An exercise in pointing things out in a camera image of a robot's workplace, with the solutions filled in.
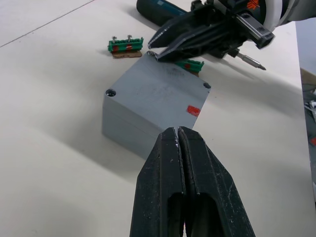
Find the screw hole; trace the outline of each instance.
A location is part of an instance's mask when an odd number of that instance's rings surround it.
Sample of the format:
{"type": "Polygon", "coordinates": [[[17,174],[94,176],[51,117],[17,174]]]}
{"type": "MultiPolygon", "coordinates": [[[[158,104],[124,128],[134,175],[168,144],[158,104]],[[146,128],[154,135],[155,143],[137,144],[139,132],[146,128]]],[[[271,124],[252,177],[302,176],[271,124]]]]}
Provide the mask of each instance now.
{"type": "Polygon", "coordinates": [[[205,88],[207,88],[207,89],[211,88],[210,84],[208,84],[208,83],[206,83],[206,82],[204,82],[203,86],[204,86],[205,88]]]}
{"type": "Polygon", "coordinates": [[[113,90],[113,89],[108,89],[108,90],[105,92],[105,94],[106,94],[107,96],[113,97],[113,96],[115,96],[115,95],[117,94],[117,92],[116,92],[115,90],[113,90]]]}

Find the cork base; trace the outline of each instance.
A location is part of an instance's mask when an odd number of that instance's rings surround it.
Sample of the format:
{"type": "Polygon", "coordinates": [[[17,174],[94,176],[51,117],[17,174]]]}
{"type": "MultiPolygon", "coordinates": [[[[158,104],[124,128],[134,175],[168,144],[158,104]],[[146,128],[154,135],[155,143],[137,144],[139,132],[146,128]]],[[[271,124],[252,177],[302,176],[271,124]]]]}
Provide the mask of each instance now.
{"type": "Polygon", "coordinates": [[[140,51],[112,53],[114,58],[140,58],[143,54],[140,51]]]}

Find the clamp jaw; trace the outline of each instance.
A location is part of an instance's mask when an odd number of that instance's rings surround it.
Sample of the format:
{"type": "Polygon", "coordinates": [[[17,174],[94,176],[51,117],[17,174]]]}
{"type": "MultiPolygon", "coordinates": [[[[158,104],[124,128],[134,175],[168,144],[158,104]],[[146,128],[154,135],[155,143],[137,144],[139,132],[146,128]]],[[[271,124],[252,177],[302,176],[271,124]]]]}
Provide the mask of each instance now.
{"type": "Polygon", "coordinates": [[[163,25],[148,47],[167,47],[157,55],[161,62],[175,62],[206,53],[222,58],[246,40],[254,41],[261,49],[274,35],[262,25],[260,3],[264,0],[252,1],[254,6],[249,5],[249,0],[208,0],[205,4],[195,0],[190,12],[181,13],[163,25]]]}
{"type": "Polygon", "coordinates": [[[229,172],[195,131],[168,128],[140,171],[130,237],[254,237],[229,172]]]}

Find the red sticker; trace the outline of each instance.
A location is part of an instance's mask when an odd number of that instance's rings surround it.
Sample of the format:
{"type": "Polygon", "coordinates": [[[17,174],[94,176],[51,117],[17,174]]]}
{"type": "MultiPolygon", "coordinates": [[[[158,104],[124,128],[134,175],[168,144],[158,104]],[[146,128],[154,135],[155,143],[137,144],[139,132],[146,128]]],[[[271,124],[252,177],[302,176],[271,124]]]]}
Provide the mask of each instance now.
{"type": "Polygon", "coordinates": [[[201,112],[201,110],[197,107],[194,107],[192,105],[189,105],[187,108],[187,112],[195,117],[197,117],[199,115],[199,113],[201,112]]]}
{"type": "Polygon", "coordinates": [[[126,51],[129,51],[129,50],[132,50],[132,45],[131,44],[128,44],[127,46],[126,46],[126,51]]]}
{"type": "Polygon", "coordinates": [[[113,46],[113,52],[116,52],[116,51],[118,51],[119,50],[119,47],[117,46],[117,45],[114,45],[113,46]]]}

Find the black plastic part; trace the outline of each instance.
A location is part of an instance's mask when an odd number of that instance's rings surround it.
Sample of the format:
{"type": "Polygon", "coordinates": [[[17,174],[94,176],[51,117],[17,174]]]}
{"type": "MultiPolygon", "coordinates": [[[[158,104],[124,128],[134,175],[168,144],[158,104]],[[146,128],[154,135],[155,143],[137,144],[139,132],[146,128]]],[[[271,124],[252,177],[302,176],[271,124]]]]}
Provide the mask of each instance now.
{"type": "Polygon", "coordinates": [[[187,236],[200,232],[210,237],[254,237],[229,172],[199,133],[180,127],[178,136],[190,207],[185,221],[187,236]]]}
{"type": "Polygon", "coordinates": [[[158,136],[138,175],[130,237],[183,233],[186,188],[182,166],[176,131],[168,128],[158,136]]]}
{"type": "Polygon", "coordinates": [[[186,127],[161,133],[138,175],[130,237],[254,237],[231,175],[186,127]]]}
{"type": "Polygon", "coordinates": [[[236,58],[236,56],[239,54],[239,51],[240,51],[240,50],[239,50],[238,48],[235,48],[235,49],[229,51],[228,54],[229,54],[230,56],[232,56],[233,58],[236,58]]]}

